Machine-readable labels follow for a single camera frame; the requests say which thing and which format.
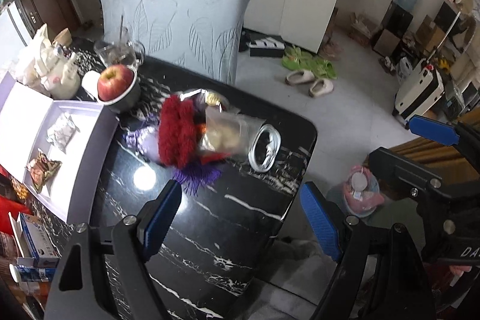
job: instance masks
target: red bag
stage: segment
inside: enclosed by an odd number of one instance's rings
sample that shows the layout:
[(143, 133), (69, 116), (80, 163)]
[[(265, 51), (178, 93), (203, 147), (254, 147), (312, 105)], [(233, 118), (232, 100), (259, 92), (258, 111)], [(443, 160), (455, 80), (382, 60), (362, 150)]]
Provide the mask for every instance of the red bag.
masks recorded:
[(10, 174), (0, 165), (0, 175), (3, 175), (5, 178), (10, 179)]
[(10, 219), (8, 218), (8, 212), (14, 219), (18, 218), (18, 213), (32, 214), (30, 209), (25, 205), (19, 204), (15, 201), (0, 196), (0, 231), (6, 234), (13, 235), (14, 232), (11, 228)]

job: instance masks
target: metal screw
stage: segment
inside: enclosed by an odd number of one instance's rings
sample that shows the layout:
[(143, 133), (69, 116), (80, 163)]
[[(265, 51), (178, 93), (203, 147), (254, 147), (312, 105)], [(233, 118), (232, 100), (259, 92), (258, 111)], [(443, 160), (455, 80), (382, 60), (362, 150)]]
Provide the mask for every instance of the metal screw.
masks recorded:
[(447, 234), (451, 235), (455, 232), (455, 223), (452, 220), (445, 220), (443, 223), (443, 230), (447, 232)]
[(349, 226), (356, 226), (359, 223), (359, 218), (357, 216), (350, 215), (346, 217), (345, 221)]
[(404, 233), (405, 231), (405, 226), (403, 224), (396, 223), (393, 228), (399, 233)]
[(442, 183), (437, 178), (430, 179), (430, 184), (434, 189), (439, 189)]
[(82, 232), (85, 232), (88, 228), (88, 224), (86, 223), (81, 223), (81, 224), (78, 224), (77, 227), (75, 228), (75, 231), (77, 231), (79, 234), (81, 234)]
[(137, 222), (137, 218), (135, 216), (127, 216), (123, 219), (123, 223), (126, 226), (131, 226)]

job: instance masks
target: white slipper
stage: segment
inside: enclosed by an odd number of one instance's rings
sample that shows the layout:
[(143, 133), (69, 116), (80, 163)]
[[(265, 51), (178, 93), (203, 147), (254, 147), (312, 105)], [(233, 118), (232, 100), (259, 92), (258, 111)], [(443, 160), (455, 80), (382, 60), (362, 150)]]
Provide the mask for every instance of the white slipper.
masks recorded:
[(313, 80), (315, 80), (315, 75), (308, 69), (299, 69), (298, 71), (290, 72), (285, 77), (285, 83), (289, 84), (290, 86), (295, 86), (302, 83), (309, 83)]
[(333, 91), (333, 83), (330, 79), (323, 77), (318, 78), (313, 85), (310, 86), (308, 93), (310, 97), (317, 98), (321, 95), (328, 94)]

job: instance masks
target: black marble table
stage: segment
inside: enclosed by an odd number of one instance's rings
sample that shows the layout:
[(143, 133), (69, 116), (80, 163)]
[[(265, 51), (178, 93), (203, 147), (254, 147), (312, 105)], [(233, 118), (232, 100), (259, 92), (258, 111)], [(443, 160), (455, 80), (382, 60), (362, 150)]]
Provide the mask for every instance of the black marble table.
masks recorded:
[[(93, 43), (75, 39), (79, 72), (101, 71)], [(112, 226), (128, 214), (137, 214), (155, 199), (169, 179), (170, 169), (145, 163), (126, 148), (123, 136), (141, 126), (150, 112), (157, 113), (171, 92), (208, 88), (227, 97), (246, 115), (264, 118), (282, 135), (273, 168), (254, 172), (247, 162), (228, 161), (212, 187), (196, 196), (184, 193), (182, 204), (160, 252), (147, 263), (154, 285), (174, 319), (224, 318), (245, 291), (263, 254), (272, 244), (297, 193), (317, 138), (308, 120), (232, 86), (183, 68), (146, 58), (140, 68), (141, 100), (128, 114), (110, 145), (98, 181), (90, 224)], [(80, 88), (76, 99), (90, 100)], [(40, 216), (59, 253), (73, 226), (65, 224), (36, 200)], [(115, 259), (107, 259), (112, 290), (123, 319), (131, 318)]]

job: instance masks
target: white cable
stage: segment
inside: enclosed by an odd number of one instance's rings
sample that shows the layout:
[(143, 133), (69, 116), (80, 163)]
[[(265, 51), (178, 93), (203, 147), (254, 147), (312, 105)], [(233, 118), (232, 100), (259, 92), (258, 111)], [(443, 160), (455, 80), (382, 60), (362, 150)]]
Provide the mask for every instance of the white cable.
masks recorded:
[[(255, 158), (255, 149), (257, 147), (257, 143), (258, 143), (258, 140), (260, 139), (260, 136), (264, 132), (268, 132), (270, 142), (268, 143), (266, 148), (267, 153), (266, 153), (265, 160), (263, 161), (263, 163), (259, 165)], [(273, 163), (275, 162), (275, 158), (277, 157), (278, 151), (280, 150), (281, 143), (282, 143), (282, 137), (280, 136), (280, 133), (278, 133), (278, 131), (274, 127), (272, 127), (270, 124), (263, 125), (258, 131), (257, 136), (255, 136), (255, 140), (253, 141), (250, 151), (248, 152), (248, 161), (251, 167), (256, 172), (269, 171), (272, 168)]]

